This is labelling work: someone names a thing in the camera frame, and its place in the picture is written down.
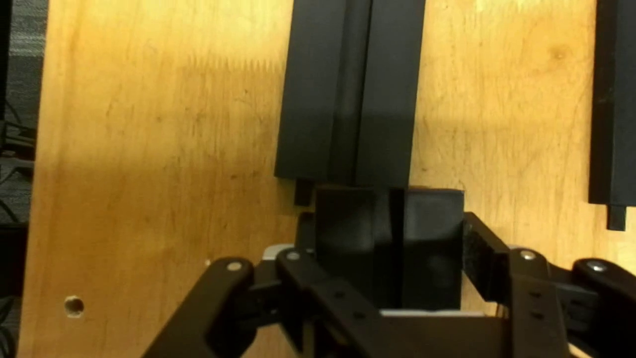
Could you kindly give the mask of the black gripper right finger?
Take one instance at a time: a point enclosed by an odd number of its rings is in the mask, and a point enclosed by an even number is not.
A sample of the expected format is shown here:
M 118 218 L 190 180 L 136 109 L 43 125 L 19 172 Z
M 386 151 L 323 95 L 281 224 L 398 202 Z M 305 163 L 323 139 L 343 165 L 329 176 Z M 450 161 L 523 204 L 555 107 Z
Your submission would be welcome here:
M 508 246 L 476 212 L 464 218 L 464 270 L 484 300 L 510 312 L 514 358 L 636 358 L 636 276 L 605 258 L 571 270 Z

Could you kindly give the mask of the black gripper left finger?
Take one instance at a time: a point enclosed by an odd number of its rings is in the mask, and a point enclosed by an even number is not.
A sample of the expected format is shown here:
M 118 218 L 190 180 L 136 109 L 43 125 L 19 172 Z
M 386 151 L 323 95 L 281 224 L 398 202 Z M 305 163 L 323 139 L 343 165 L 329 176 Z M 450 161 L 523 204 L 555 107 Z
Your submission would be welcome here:
M 263 326 L 279 324 L 309 358 L 398 358 L 398 326 L 307 250 L 317 240 L 303 214 L 301 248 L 283 248 L 259 264 L 227 256 L 207 266 L 144 358 L 241 358 Z

